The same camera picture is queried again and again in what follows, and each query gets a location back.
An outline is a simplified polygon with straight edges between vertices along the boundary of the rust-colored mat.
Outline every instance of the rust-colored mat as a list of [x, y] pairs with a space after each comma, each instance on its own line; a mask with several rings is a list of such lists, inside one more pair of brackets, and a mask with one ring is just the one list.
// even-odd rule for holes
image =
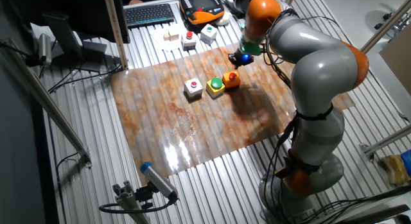
[[[206, 92], [208, 80], [234, 69], [227, 55], [235, 49], [236, 44], [111, 77], [138, 169], [151, 161], [169, 176], [283, 132], [295, 110], [292, 95], [262, 55], [238, 69], [239, 89], [215, 100]], [[293, 65], [280, 67], [290, 74]], [[189, 103], [184, 82], [194, 77], [204, 92], [202, 99]], [[354, 106], [348, 94], [333, 103], [341, 110]], [[140, 179], [147, 183], [141, 174]]]

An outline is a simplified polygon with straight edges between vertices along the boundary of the cable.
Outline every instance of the cable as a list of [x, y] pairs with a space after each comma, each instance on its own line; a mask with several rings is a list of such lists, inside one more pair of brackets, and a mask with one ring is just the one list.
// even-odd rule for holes
[[231, 15], [237, 20], [238, 22], [238, 15], [244, 15], [241, 12], [238, 12], [236, 10], [233, 10], [230, 5], [227, 4], [227, 2], [225, 0], [221, 0], [221, 2], [225, 5], [225, 7], [228, 9], [228, 11], [230, 11]]
[[[54, 46], [56, 45], [56, 42], [57, 42], [57, 39], [54, 40], [54, 43], [53, 43], [53, 45], [52, 45], [52, 47], [51, 47], [51, 50], [54, 49]], [[39, 79], [41, 79], [41, 77], [42, 77], [42, 75], [43, 75], [44, 67], [45, 67], [45, 65], [43, 65], [43, 67], [42, 67], [41, 70], [40, 70]]]
[[35, 58], [35, 57], [33, 57], [33, 56], [31, 56], [31, 55], [23, 52], [23, 51], [20, 51], [20, 50], [18, 50], [18, 49], [16, 49], [16, 48], [14, 48], [14, 47], [6, 44], [5, 42], [0, 42], [0, 47], [8, 48], [8, 49], [10, 49], [10, 50], [12, 50], [12, 51], [15, 51], [15, 52], [19, 53], [20, 55], [25, 56], [26, 58], [30, 58], [30, 59], [35, 60], [35, 61], [39, 61], [38, 58]]
[[330, 208], [333, 208], [334, 204], [350, 203], [346, 207], [340, 209], [339, 211], [337, 211], [336, 213], [334, 213], [333, 215], [328, 217], [322, 223], [327, 223], [327, 222], [332, 223], [332, 222], [334, 222], [339, 216], [341, 216], [345, 211], [347, 211], [349, 208], [353, 207], [354, 205], [358, 205], [358, 204], [363, 203], [363, 202], [378, 201], [378, 200], [390, 198], [390, 197], [393, 197], [393, 196], [398, 196], [398, 195], [407, 193], [409, 191], [411, 191], [411, 185], [406, 185], [406, 186], [398, 187], [398, 188], [393, 189], [391, 191], [387, 191], [385, 193], [378, 194], [378, 195], [372, 196], [372, 197], [358, 198], [358, 199], [354, 199], [354, 200], [335, 201], [335, 202], [332, 202], [332, 203], [326, 205], [325, 207], [321, 208], [314, 215], [311, 215], [310, 217], [307, 217], [305, 220], [303, 220], [301, 222], [301, 224], [307, 224], [307, 223], [311, 222], [312, 220], [317, 218], [319, 216], [319, 214], [325, 212], [326, 210], [328, 210]]
[[[285, 134], [290, 133], [290, 128], [291, 128], [291, 127], [292, 127], [292, 125], [289, 124], [289, 125], [286, 127], [284, 133], [285, 133]], [[276, 146], [275, 146], [275, 148], [274, 148], [273, 155], [271, 156], [271, 159], [270, 159], [270, 163], [268, 164], [267, 179], [266, 179], [265, 184], [264, 184], [264, 188], [265, 188], [265, 189], [267, 189], [267, 183], [268, 183], [268, 180], [269, 180], [269, 179], [268, 179], [268, 174], [269, 174], [269, 172], [270, 172], [270, 168], [271, 168], [272, 162], [273, 162], [273, 160], [274, 160], [274, 158], [275, 158], [275, 160], [274, 160], [274, 171], [275, 171], [275, 165], [277, 164], [279, 149], [280, 149], [281, 145], [282, 145], [282, 144], [287, 140], [287, 138], [288, 138], [288, 136], [285, 135], [285, 134], [281, 135], [281, 136], [278, 138], [277, 144], [276, 144]], [[291, 223], [291, 222], [288, 220], [287, 215], [284, 213], [284, 210], [283, 210], [283, 208], [282, 208], [282, 202], [281, 202], [281, 199], [280, 199], [280, 196], [281, 196], [281, 186], [280, 186], [280, 189], [279, 189], [278, 195], [277, 195], [277, 197], [278, 197], [278, 205], [275, 203], [275, 200], [274, 200], [274, 192], [273, 192], [273, 181], [274, 181], [274, 177], [275, 177], [275, 172], [273, 173], [273, 176], [272, 176], [272, 178], [271, 178], [271, 188], [270, 188], [271, 200], [273, 201], [274, 209], [275, 209], [276, 211], [279, 211], [279, 214], [278, 214], [279, 216], [277, 216], [276, 214], [274, 214], [274, 212], [272, 212], [269, 208], [268, 208], [268, 209], [269, 209], [270, 213], [271, 213], [276, 219], [278, 219], [279, 221], [281, 221], [281, 222], [283, 222], [283, 223]], [[264, 200], [265, 200], [266, 204], [268, 205], [266, 192], [264, 192]]]
[[74, 153], [74, 154], [72, 154], [72, 155], [68, 155], [68, 156], [66, 156], [66, 157], [64, 157], [58, 164], [57, 164], [57, 167], [56, 167], [56, 170], [58, 170], [58, 167], [61, 165], [61, 163], [63, 163], [66, 159], [68, 159], [69, 157], [72, 157], [72, 156], [74, 156], [74, 155], [77, 155], [78, 154], [78, 152], [76, 152], [76, 153]]
[[70, 74], [71, 74], [71, 69], [70, 69], [69, 73], [68, 73], [65, 77], [63, 77], [58, 83], [56, 83], [54, 86], [52, 86], [52, 87], [48, 90], [49, 93], [50, 93], [51, 91], [53, 91], [53, 89], [54, 89], [59, 83], [63, 82], [63, 80], [66, 79]]
[[77, 80], [71, 80], [71, 81], [68, 81], [68, 82], [64, 82], [64, 83], [62, 83], [62, 84], [60, 84], [60, 85], [58, 85], [58, 86], [55, 85], [56, 87], [54, 87], [53, 90], [49, 91], [49, 93], [55, 92], [57, 89], [61, 88], [63, 85], [66, 85], [66, 84], [68, 84], [68, 83], [74, 83], [74, 82], [77, 82], [77, 81], [80, 81], [80, 80], [87, 80], [87, 79], [94, 78], [94, 77], [98, 77], [98, 76], [105, 76], [105, 75], [107, 75], [107, 74], [112, 74], [114, 71], [118, 70], [120, 67], [121, 67], [121, 64], [119, 64], [115, 69], [110, 70], [110, 71], [108, 71], [108, 72], [106, 72], [106, 73], [100, 73], [100, 74], [97, 74], [97, 75], [94, 75], [94, 76], [88, 76], [88, 77], [80, 78], [80, 79], [77, 79]]
[[[260, 49], [261, 49], [261, 53], [263, 54], [263, 58], [264, 58], [264, 63], [265, 64], [267, 64], [267, 65], [271, 65], [271, 63], [268, 63], [267, 62], [267, 60], [266, 60], [266, 56], [265, 55], [268, 55], [268, 52], [266, 51], [266, 49], [265, 49], [265, 45], [264, 44], [262, 44], [262, 46], [260, 47]], [[284, 62], [284, 60], [282, 60], [281, 58], [279, 58], [278, 56], [277, 56], [277, 58], [276, 58], [276, 60], [274, 60], [274, 63], [275, 64], [282, 64]]]
[[[297, 12], [295, 12], [293, 9], [289, 8], [287, 10], [282, 11], [273, 21], [271, 27], [267, 30], [267, 32], [265, 33], [265, 52], [266, 53], [270, 53], [270, 34], [272, 31], [272, 28], [287, 14], [290, 15], [295, 15], [297, 17], [298, 14]], [[277, 64], [275, 63], [275, 60], [273, 59], [272, 55], [267, 55], [268, 59], [270, 60], [270, 65], [272, 67], [272, 69], [274, 70], [274, 72], [277, 73], [278, 77], [289, 87], [291, 88], [291, 81], [289, 79], [289, 77], [277, 66]]]
[[[51, 129], [51, 121], [50, 121], [50, 116], [49, 115], [48, 115], [48, 121], [49, 121], [49, 130], [50, 130], [50, 136], [51, 136], [51, 147], [53, 148], [54, 164], [57, 168], [57, 165], [56, 165], [56, 161], [57, 161], [56, 149], [55, 149], [55, 145], [54, 145], [53, 130]], [[64, 209], [64, 202], [63, 202], [63, 192], [62, 192], [62, 186], [61, 186], [61, 183], [60, 183], [60, 175], [58, 174], [58, 170], [56, 170], [56, 177], [57, 177], [58, 194], [59, 194], [59, 197], [60, 197], [60, 201], [62, 203], [64, 223], [67, 224], [66, 210]]]
[[120, 206], [117, 203], [110, 203], [110, 204], [105, 204], [105, 205], [100, 205], [98, 209], [102, 212], [107, 212], [110, 214], [145, 214], [148, 212], [156, 212], [156, 211], [161, 211], [170, 205], [173, 205], [177, 200], [174, 202], [169, 201], [166, 205], [163, 205], [162, 207], [157, 207], [157, 208], [152, 208], [152, 209], [147, 209], [147, 210], [138, 210], [138, 211], [119, 211], [119, 210], [112, 210], [112, 209], [106, 209], [107, 207], [117, 207]]

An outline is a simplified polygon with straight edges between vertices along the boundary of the slotted aluminum surface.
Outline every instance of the slotted aluminum surface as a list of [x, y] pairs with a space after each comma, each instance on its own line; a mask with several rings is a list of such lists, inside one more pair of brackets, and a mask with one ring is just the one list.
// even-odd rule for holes
[[[322, 0], [295, 0], [292, 6], [302, 18], [316, 15], [333, 18]], [[177, 2], [173, 1], [171, 7], [177, 23], [182, 22]], [[327, 21], [309, 20], [307, 23], [326, 34], [347, 41], [342, 32]], [[125, 45], [130, 68], [147, 67], [195, 55], [236, 43], [241, 36], [238, 23], [230, 18], [228, 26], [218, 28], [216, 42], [211, 46], [198, 43], [196, 50], [167, 53], [153, 45], [149, 31], [170, 25], [172, 24], [130, 30], [131, 43]], [[115, 44], [103, 39], [92, 41], [108, 44], [107, 54], [118, 56]], [[108, 70], [102, 67], [101, 71], [105, 73]], [[45, 88], [49, 89], [58, 83], [67, 73], [69, 70], [46, 70], [42, 79]], [[95, 74], [74, 70], [68, 78], [79, 79]], [[358, 145], [361, 142], [374, 144], [403, 128], [406, 123], [398, 116], [395, 105], [390, 102], [385, 89], [380, 87], [378, 79], [372, 74], [349, 94], [356, 106], [344, 111], [345, 134], [334, 151], [344, 164], [345, 175], [331, 189], [311, 197], [316, 209], [337, 200], [379, 194], [390, 188], [386, 174], [376, 163], [369, 163], [363, 157]], [[99, 205], [114, 203], [112, 185], [129, 180], [134, 188], [141, 186], [108, 79], [104, 76], [101, 79], [95, 77], [66, 85], [53, 93], [52, 97], [88, 146], [92, 159], [91, 169], [79, 167], [78, 156], [72, 157], [72, 160], [59, 168], [67, 223], [133, 223], [127, 215], [105, 214], [98, 210]], [[58, 162], [75, 153], [75, 150], [54, 122], [51, 122], [50, 129], [48, 122], [45, 116], [48, 148], [54, 166], [54, 153]], [[267, 170], [274, 144], [275, 138], [267, 139], [170, 176], [170, 182], [179, 191], [180, 201], [176, 206], [150, 213], [148, 216], [152, 223], [263, 223], [258, 184]], [[404, 152], [410, 145], [409, 136], [402, 138], [377, 151], [377, 158]], [[290, 143], [286, 142], [284, 146], [282, 154], [290, 147]], [[55, 177], [54, 183], [60, 222], [64, 223]], [[167, 201], [161, 195], [155, 195], [153, 202], [158, 207]]]

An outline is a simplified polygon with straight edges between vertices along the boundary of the gray robot arm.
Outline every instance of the gray robot arm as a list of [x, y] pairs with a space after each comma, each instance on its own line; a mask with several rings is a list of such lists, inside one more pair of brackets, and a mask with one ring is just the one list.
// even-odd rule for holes
[[295, 207], [296, 202], [330, 188], [344, 175], [341, 161], [332, 154], [344, 134], [344, 115], [331, 100], [361, 84], [368, 72], [368, 59], [361, 51], [313, 29], [285, 9], [276, 0], [252, 0], [239, 48], [255, 49], [268, 39], [279, 57], [295, 64], [290, 78], [297, 109], [289, 124], [294, 129], [293, 144], [284, 169], [269, 185], [269, 175], [260, 184], [261, 200], [270, 210], [275, 210], [273, 204], [280, 198], [288, 202], [286, 207]]

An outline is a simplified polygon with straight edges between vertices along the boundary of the blue light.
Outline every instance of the blue light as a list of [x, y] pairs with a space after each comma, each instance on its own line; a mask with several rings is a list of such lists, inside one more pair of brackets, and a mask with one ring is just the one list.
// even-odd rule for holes
[[242, 60], [243, 62], [248, 62], [248, 61], [250, 60], [250, 55], [249, 55], [249, 54], [244, 54], [244, 55], [241, 57], [241, 60]]

